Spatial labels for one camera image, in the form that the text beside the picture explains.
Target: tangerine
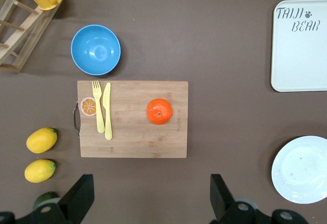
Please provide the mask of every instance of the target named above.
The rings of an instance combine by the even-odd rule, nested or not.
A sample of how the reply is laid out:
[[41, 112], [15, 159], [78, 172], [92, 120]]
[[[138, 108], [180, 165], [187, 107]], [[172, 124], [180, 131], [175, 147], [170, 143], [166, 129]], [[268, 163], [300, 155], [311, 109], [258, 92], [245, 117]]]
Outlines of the tangerine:
[[173, 116], [173, 108], [169, 101], [157, 98], [149, 102], [147, 116], [150, 122], [163, 125]]
[[94, 116], [96, 111], [96, 100], [93, 97], [86, 97], [81, 101], [81, 111], [86, 116]]

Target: plate rim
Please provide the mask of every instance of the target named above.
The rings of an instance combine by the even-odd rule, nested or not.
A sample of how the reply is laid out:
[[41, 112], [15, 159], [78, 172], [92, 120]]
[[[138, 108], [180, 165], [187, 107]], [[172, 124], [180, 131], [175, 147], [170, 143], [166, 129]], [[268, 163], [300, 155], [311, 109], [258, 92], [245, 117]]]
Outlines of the plate rim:
[[290, 149], [291, 146], [293, 146], [293, 144], [297, 143], [296, 146], [294, 147], [291, 147], [291, 148], [296, 148], [298, 146], [301, 146], [301, 145], [308, 145], [306, 141], [306, 139], [308, 137], [314, 137], [316, 139], [322, 139], [323, 141], [326, 142], [326, 146], [323, 147], [323, 150], [325, 152], [327, 152], [327, 139], [326, 138], [323, 138], [323, 137], [320, 137], [320, 136], [315, 136], [315, 135], [306, 135], [306, 136], [299, 136], [295, 139], [292, 139], [291, 141], [289, 141], [288, 143], [286, 143], [279, 151], [278, 153], [276, 154], [274, 160], [273, 160], [273, 163], [272, 163], [272, 167], [271, 167], [271, 179], [272, 179], [272, 183], [273, 183], [273, 186], [275, 188], [275, 190], [283, 197], [285, 198], [286, 200], [288, 201], [291, 201], [293, 203], [296, 203], [296, 204], [311, 204], [311, 203], [315, 203], [315, 202], [318, 202], [318, 201], [321, 201], [323, 200], [324, 198], [327, 197], [327, 195], [323, 196], [323, 195], [318, 195], [316, 197], [312, 197], [310, 199], [308, 198], [305, 198], [303, 199], [302, 198], [299, 198], [300, 201], [296, 201], [292, 198], [289, 198], [289, 196], [287, 194], [285, 194], [284, 191], [282, 191], [282, 189], [287, 189], [286, 185], [284, 184], [278, 184], [277, 183], [277, 175], [278, 175], [278, 171], [280, 169], [279, 165], [278, 165], [278, 162], [279, 159], [282, 157], [282, 154], [284, 152], [288, 152], [288, 150]]

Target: white plate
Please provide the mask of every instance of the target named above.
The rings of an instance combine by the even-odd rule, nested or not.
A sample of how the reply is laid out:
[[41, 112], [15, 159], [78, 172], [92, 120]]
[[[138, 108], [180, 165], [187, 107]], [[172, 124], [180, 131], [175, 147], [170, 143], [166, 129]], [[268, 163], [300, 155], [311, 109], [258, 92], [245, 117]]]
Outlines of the white plate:
[[277, 154], [271, 171], [277, 192], [298, 204], [327, 197], [327, 140], [303, 136], [287, 143]]
[[327, 0], [283, 1], [274, 9], [271, 85], [327, 90]]

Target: cutting board handle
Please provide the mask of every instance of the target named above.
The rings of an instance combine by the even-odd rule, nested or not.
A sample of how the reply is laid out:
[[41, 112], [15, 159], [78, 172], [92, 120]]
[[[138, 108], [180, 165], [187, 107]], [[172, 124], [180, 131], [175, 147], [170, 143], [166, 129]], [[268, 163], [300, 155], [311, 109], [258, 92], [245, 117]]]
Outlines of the cutting board handle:
[[80, 137], [80, 129], [77, 128], [77, 123], [76, 123], [76, 110], [78, 110], [78, 101], [76, 102], [76, 106], [73, 110], [73, 116], [74, 116], [74, 128], [77, 131], [78, 137]]

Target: plastic knife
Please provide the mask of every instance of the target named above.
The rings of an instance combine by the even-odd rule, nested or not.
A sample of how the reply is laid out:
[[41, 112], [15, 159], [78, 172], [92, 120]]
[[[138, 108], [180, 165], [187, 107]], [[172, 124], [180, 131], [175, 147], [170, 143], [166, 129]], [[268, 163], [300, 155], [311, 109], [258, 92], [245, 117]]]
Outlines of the plastic knife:
[[107, 140], [112, 139], [112, 127], [111, 127], [111, 119], [110, 119], [110, 90], [111, 83], [108, 82], [103, 92], [102, 105], [106, 109], [106, 125], [104, 136]]

